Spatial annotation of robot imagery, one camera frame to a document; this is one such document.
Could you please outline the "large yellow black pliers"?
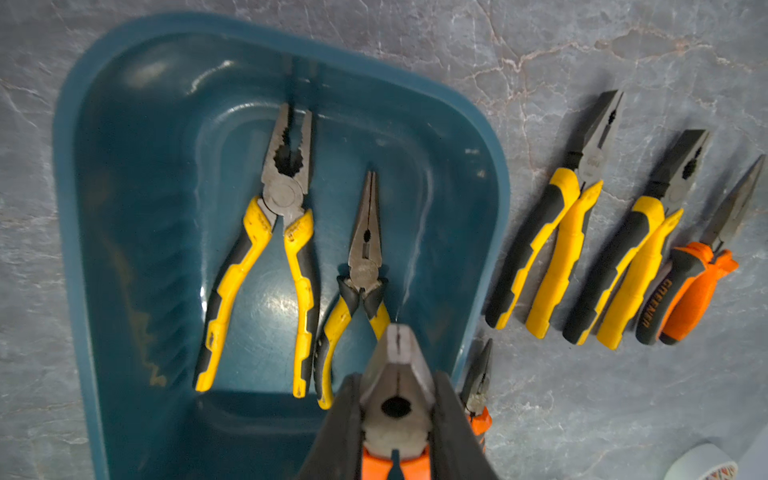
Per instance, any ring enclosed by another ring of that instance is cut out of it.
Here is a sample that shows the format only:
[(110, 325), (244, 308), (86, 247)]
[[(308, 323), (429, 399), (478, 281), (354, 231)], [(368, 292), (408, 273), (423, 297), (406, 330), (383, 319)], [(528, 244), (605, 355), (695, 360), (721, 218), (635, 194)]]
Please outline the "large yellow black pliers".
[(643, 194), (590, 269), (563, 329), (567, 341), (582, 345), (598, 326), (598, 341), (618, 348), (658, 274), (666, 240), (680, 223), (709, 140), (708, 130), (688, 129), (655, 167)]

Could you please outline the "orange black combination pliers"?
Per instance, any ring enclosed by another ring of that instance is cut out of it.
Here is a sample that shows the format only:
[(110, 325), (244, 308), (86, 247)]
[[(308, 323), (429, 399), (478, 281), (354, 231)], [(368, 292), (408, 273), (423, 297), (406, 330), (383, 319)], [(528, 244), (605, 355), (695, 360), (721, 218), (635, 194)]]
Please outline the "orange black combination pliers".
[(389, 325), (361, 380), (363, 479), (430, 479), (435, 383), (412, 329)]

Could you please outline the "orange black long nose pliers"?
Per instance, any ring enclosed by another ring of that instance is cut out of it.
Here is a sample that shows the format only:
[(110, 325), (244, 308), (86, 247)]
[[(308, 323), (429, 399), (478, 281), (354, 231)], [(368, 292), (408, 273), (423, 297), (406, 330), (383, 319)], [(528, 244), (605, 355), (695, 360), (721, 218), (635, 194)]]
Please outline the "orange black long nose pliers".
[(486, 451), (486, 433), (492, 426), (492, 417), (486, 405), (491, 385), (492, 351), (493, 340), (488, 339), (470, 364), (459, 395), (465, 415), (483, 451)]

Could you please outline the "yellow black long nose pliers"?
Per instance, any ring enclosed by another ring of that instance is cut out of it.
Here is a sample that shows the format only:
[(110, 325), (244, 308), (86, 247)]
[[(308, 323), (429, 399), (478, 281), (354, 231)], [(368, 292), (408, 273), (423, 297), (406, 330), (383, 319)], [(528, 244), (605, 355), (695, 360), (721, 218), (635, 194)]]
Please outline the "yellow black long nose pliers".
[(379, 219), (378, 175), (366, 173), (350, 248), (349, 272), (337, 278), (338, 298), (322, 326), (314, 356), (314, 382), (318, 405), (331, 408), (332, 361), (342, 335), (355, 312), (361, 309), (377, 339), (385, 333), (391, 318), (384, 303), (387, 280), (380, 276), (383, 265)]

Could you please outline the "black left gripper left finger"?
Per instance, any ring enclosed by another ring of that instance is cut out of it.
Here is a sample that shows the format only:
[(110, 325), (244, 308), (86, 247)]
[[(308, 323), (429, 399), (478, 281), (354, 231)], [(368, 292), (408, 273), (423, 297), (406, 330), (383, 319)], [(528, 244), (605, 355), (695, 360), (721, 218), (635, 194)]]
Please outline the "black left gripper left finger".
[(296, 479), (361, 478), (362, 375), (348, 375), (304, 460)]

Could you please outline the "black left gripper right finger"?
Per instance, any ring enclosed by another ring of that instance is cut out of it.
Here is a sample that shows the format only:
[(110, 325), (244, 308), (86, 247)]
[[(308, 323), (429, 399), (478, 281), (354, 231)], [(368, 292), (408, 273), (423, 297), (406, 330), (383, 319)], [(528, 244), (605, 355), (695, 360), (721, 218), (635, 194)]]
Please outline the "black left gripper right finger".
[(476, 440), (448, 375), (433, 373), (435, 403), (431, 412), (432, 479), (498, 479)]

